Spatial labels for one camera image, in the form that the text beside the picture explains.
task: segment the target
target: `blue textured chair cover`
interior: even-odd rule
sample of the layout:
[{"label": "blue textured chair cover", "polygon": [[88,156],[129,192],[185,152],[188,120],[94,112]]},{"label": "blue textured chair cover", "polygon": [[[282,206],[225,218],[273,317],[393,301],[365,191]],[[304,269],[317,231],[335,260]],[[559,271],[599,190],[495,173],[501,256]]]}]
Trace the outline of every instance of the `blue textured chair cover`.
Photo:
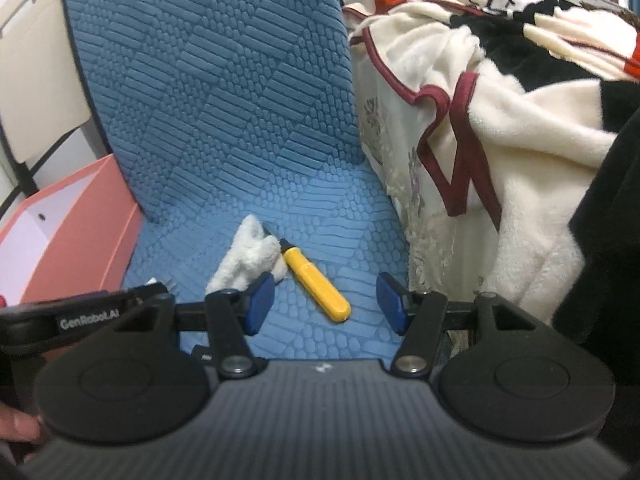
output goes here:
[{"label": "blue textured chair cover", "polygon": [[[259,356],[378,357],[399,338],[375,279],[406,279],[398,218],[361,149],[338,0],[65,0],[87,91],[145,212],[125,286],[197,301],[249,213],[351,302],[334,324],[289,275]],[[206,344],[184,334],[182,347]]]}]

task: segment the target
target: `white fluffy toy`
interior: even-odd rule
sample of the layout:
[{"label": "white fluffy toy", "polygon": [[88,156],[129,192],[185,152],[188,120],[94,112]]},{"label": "white fluffy toy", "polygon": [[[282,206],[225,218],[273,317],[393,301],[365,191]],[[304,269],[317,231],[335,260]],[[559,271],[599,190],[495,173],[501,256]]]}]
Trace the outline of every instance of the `white fluffy toy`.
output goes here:
[{"label": "white fluffy toy", "polygon": [[287,264],[280,253],[278,239],[273,235],[265,236],[262,224],[249,215],[242,220],[229,252],[209,280],[205,293],[223,288],[245,290],[263,272],[273,274],[278,283],[287,274]]}]

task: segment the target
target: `screw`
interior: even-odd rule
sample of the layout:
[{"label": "screw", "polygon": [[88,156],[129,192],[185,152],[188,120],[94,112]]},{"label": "screw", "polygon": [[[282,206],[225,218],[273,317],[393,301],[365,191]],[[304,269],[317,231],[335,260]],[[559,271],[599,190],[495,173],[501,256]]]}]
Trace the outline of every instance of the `screw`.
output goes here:
[{"label": "screw", "polygon": [[231,355],[222,360],[220,369],[226,374],[237,376],[247,373],[254,367],[254,362],[243,355]]},{"label": "screw", "polygon": [[417,355],[403,355],[396,360],[396,368],[406,374],[417,374],[427,367],[427,361]]}]

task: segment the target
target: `red trim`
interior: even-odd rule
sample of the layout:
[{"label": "red trim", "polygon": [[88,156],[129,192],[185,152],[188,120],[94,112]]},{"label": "red trim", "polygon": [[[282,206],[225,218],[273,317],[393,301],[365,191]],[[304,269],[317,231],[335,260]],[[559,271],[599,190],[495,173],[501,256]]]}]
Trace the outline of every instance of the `red trim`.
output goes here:
[{"label": "red trim", "polygon": [[451,101],[449,120],[451,121],[453,134],[456,136],[458,142],[456,155],[462,152],[462,162],[467,168],[469,175],[466,177],[464,190],[465,210],[466,195],[469,186],[468,181],[470,178],[474,183],[474,187],[484,208],[494,223],[495,229],[499,230],[502,207],[495,193],[494,184],[491,182],[489,162],[486,160],[484,149],[469,122],[469,104],[476,91],[478,77],[479,74],[473,72],[465,72],[460,76]]},{"label": "red trim", "polygon": [[590,50],[595,50],[597,52],[601,52],[603,54],[608,54],[611,57],[615,57],[616,59],[619,59],[620,61],[625,63],[625,67],[624,67],[624,71],[626,73],[628,73],[629,75],[635,77],[636,79],[640,79],[640,61],[638,61],[638,59],[640,59],[640,40],[636,40],[636,50],[634,51],[634,58],[636,56],[638,56],[637,58],[631,58],[631,57],[626,57],[623,56],[622,54],[619,54],[613,50],[609,50],[608,48],[604,48],[602,46],[596,46],[596,45],[592,45],[589,43],[583,43],[582,41],[575,41],[575,40],[569,40],[567,38],[562,38],[563,40],[565,40],[568,44],[570,44],[571,46],[578,46],[580,48],[588,48]]},{"label": "red trim", "polygon": [[636,48],[631,58],[625,63],[625,72],[640,79],[640,34],[636,34]]},{"label": "red trim", "polygon": [[[436,118],[420,136],[416,151],[420,162],[440,193],[447,215],[460,216],[466,213],[469,183],[473,181],[482,204],[487,209],[495,228],[499,229],[502,207],[491,182],[484,149],[468,120],[468,106],[476,89],[478,74],[463,73],[460,76],[453,101],[442,88],[435,85],[425,85],[415,92],[402,83],[384,63],[374,44],[369,27],[363,29],[362,39],[373,66],[403,101],[415,105],[421,98],[430,98],[435,104]],[[442,172],[428,142],[447,112],[449,112],[451,127],[458,142],[451,182]]]},{"label": "red trim", "polygon": [[350,14],[351,16],[355,16],[356,18],[358,18],[361,21],[366,19],[366,18],[368,18],[368,16],[366,14],[364,14],[363,12],[360,12],[359,10],[356,10],[356,9],[351,9],[351,7],[343,7],[342,8],[342,13],[343,14]]},{"label": "red trim", "polygon": [[486,12],[483,12],[480,9],[475,9],[473,7],[467,7],[464,6],[462,4],[456,4],[454,2],[449,2],[447,0],[423,0],[424,2],[429,2],[431,4],[438,4],[441,7],[444,7],[445,9],[449,9],[449,10],[460,10],[461,12],[464,12],[465,14],[472,14],[474,16],[490,16],[490,14],[487,14]]}]

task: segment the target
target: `pink box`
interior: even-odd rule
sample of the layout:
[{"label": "pink box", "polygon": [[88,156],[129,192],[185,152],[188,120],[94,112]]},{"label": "pink box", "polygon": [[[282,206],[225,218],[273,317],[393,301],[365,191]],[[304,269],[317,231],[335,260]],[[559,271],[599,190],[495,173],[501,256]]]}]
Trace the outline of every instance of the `pink box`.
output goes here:
[{"label": "pink box", "polygon": [[142,225],[113,155],[24,200],[0,231],[7,304],[118,290]]}]

